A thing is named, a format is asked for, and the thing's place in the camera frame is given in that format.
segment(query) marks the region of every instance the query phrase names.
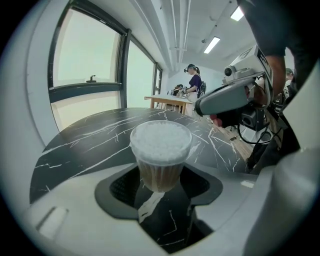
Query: pipe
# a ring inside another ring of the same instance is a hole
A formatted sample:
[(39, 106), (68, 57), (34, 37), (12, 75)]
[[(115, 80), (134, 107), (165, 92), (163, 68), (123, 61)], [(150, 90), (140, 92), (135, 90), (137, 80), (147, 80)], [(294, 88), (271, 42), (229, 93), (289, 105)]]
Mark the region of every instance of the pipe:
[(173, 18), (173, 30), (174, 30), (174, 65), (173, 70), (177, 68), (177, 30), (176, 30), (176, 19), (175, 19), (175, 10), (174, 10), (174, 0), (171, 0), (171, 11)]
[[(188, 8), (187, 8), (187, 14), (186, 14), (186, 26), (185, 26), (185, 35), (184, 35), (184, 43), (183, 48), (186, 49), (187, 46), (187, 33), (188, 33), (188, 26), (189, 26), (189, 16), (190, 16), (190, 6), (191, 6), (191, 0), (188, 0)], [(184, 57), (184, 50), (179, 52), (179, 67), (182, 64), (182, 59)]]

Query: ceiling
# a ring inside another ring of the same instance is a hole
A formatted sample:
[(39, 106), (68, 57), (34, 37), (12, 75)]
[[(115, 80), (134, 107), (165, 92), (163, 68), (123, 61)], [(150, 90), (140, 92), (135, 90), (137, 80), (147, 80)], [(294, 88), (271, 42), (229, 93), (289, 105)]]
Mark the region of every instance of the ceiling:
[[(239, 54), (256, 44), (247, 20), (230, 18), (238, 7), (236, 0), (90, 1), (131, 29), (161, 67), (171, 73), (185, 68), (181, 63), (223, 72)], [(214, 37), (220, 41), (205, 54)], [(293, 68), (290, 51), (286, 55), (287, 67)]]
[[(236, 0), (191, 0), (187, 31), (187, 52), (183, 62), (200, 62), (218, 71), (256, 43), (247, 20), (230, 18), (238, 7)], [(205, 49), (214, 37), (220, 38), (210, 53)]]

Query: window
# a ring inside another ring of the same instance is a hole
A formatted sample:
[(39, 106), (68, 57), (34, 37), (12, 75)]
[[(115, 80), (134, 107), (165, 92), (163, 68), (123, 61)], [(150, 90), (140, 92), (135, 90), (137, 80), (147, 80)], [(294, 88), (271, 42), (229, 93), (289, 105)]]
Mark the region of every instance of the window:
[(120, 108), (119, 91), (104, 91), (66, 98), (51, 104), (56, 125), (61, 132), (82, 118)]
[(88, 15), (69, 9), (62, 22), (53, 59), (53, 87), (114, 83), (121, 35)]
[(132, 41), (129, 45), (126, 100), (128, 108), (149, 108), (153, 94), (155, 63)]
[(162, 70), (158, 66), (158, 63), (156, 64), (156, 73), (155, 73), (155, 83), (154, 83), (154, 92), (158, 92), (155, 94), (160, 94), (161, 91), (161, 79), (162, 79)]

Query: ceiling light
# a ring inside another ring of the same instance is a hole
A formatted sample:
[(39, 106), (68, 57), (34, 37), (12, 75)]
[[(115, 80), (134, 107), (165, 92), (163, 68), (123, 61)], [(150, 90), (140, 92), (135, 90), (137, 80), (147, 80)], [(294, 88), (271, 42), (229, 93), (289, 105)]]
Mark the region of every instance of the ceiling light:
[(215, 47), (215, 45), (220, 41), (220, 38), (218, 37), (214, 37), (211, 41), (211, 43), (208, 45), (208, 47), (205, 49), (204, 53), (208, 54), (210, 53), (210, 51), (212, 50), (213, 47)]
[(240, 9), (240, 7), (238, 7), (238, 8), (235, 9), (235, 11), (232, 13), (231, 19), (234, 19), (235, 21), (238, 22), (243, 16), (244, 16), (244, 13), (243, 13), (242, 10)]

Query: wooden table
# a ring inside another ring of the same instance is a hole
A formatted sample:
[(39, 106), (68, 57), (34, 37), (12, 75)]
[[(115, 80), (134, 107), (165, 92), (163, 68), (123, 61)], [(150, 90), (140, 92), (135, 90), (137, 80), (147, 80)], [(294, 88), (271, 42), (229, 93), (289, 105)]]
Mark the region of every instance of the wooden table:
[(151, 103), (150, 103), (151, 109), (155, 108), (155, 102), (164, 103), (164, 104), (171, 104), (173, 106), (174, 105), (181, 106), (183, 115), (186, 113), (187, 104), (192, 104), (192, 102), (186, 98), (180, 98), (180, 97), (172, 96), (172, 95), (159, 95), (159, 94), (157, 94), (157, 95), (152, 95), (152, 96), (146, 96), (146, 97), (144, 97), (144, 99), (151, 100)]

